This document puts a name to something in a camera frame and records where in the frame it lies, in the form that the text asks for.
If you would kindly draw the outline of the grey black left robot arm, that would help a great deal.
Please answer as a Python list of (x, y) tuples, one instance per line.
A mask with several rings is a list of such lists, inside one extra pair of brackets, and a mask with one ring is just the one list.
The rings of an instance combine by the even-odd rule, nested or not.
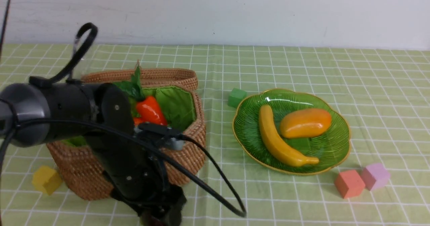
[(179, 226), (187, 200), (168, 181), (159, 149), (180, 132), (153, 123), (138, 128), (136, 133), (129, 99), (111, 83), (14, 83), (1, 92), (1, 160), (9, 144), (27, 148), (82, 136), (115, 200), (145, 225)]

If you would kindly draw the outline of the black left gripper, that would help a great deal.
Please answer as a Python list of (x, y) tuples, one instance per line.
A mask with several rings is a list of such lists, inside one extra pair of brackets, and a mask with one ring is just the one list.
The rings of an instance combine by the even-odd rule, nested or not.
[(112, 198), (127, 204), (138, 217), (149, 211), (164, 226), (181, 225), (187, 200), (183, 189), (169, 182), (159, 157), (114, 134), (91, 132), (84, 139), (114, 187)]

